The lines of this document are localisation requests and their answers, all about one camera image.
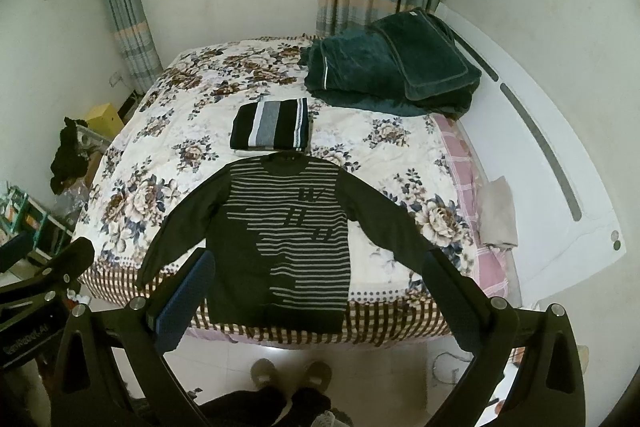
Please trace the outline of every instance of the black sweater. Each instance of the black sweater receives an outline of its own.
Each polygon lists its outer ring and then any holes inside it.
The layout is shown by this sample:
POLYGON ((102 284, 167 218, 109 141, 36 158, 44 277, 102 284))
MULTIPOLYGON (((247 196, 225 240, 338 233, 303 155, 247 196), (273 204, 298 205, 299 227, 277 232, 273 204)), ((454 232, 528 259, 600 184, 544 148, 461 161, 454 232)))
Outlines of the black sweater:
POLYGON ((206 238, 216 260, 215 323, 342 330, 351 276, 347 220, 421 273, 434 247, 414 220, 331 162, 280 152, 226 165, 164 220, 136 284, 206 238))

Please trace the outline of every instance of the sweater sleeve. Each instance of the sweater sleeve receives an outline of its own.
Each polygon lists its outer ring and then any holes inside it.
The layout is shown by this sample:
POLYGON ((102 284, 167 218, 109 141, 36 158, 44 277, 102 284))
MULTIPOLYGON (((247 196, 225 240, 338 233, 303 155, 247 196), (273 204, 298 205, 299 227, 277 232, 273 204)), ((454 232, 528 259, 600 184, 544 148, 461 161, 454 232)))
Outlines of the sweater sleeve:
POLYGON ((203 240, 211 218, 228 198, 229 188, 226 166, 193 190, 164 218, 138 270, 138 288, 153 280, 163 266, 203 240))
POLYGON ((336 193, 348 219, 359 222, 375 245, 422 275, 426 252, 438 247, 422 236, 404 208, 344 170, 338 174, 336 193))

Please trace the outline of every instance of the plastic bag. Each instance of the plastic bag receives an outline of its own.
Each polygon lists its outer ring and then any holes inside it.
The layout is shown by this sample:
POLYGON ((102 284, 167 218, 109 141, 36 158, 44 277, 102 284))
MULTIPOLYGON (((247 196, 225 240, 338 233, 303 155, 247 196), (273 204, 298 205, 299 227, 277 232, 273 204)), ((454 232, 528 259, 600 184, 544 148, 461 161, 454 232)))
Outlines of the plastic bag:
POLYGON ((73 227, 87 201, 89 201, 89 189, 84 184, 84 178, 78 178, 73 185, 56 197, 53 214, 73 227))

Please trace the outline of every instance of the box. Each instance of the box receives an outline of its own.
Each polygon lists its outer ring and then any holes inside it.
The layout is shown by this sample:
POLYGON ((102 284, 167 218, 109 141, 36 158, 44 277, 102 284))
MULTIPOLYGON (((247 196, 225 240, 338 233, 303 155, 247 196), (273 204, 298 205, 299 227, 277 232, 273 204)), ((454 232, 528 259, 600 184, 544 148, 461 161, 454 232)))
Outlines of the box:
POLYGON ((96 105, 84 117, 89 129, 104 137, 114 139, 124 127, 113 105, 96 105))
POLYGON ((91 190, 91 187, 94 184, 95 174, 98 171, 101 160, 102 153, 100 152, 94 152, 91 156, 89 156, 89 166, 87 167, 86 174, 84 176, 84 185, 89 190, 91 190))

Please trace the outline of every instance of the floral bedspread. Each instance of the floral bedspread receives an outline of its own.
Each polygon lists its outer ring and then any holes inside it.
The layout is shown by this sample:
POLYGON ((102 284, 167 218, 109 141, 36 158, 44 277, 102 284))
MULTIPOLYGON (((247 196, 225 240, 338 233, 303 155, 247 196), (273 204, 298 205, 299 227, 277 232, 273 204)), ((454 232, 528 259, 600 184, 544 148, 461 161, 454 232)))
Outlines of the floral bedspread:
MULTIPOLYGON (((118 286, 117 298, 113 291, 98 293, 119 304, 137 293, 134 272, 164 217, 240 157, 229 148, 229 137, 242 104, 302 96, 312 118, 309 154, 352 172, 406 208, 427 239, 463 274, 477 278, 475 234, 460 211, 436 118, 399 118, 314 99, 303 84, 306 68, 297 65, 300 48, 309 44, 302 37, 208 46, 179 55, 165 70, 104 156, 76 228, 76 236, 94 244, 94 288, 118 286), (114 273, 126 275, 108 277, 114 273)), ((418 274, 373 245, 357 223, 350 223, 349 234, 353 303, 426 301, 418 274)), ((187 257, 164 272, 174 273, 187 257)))

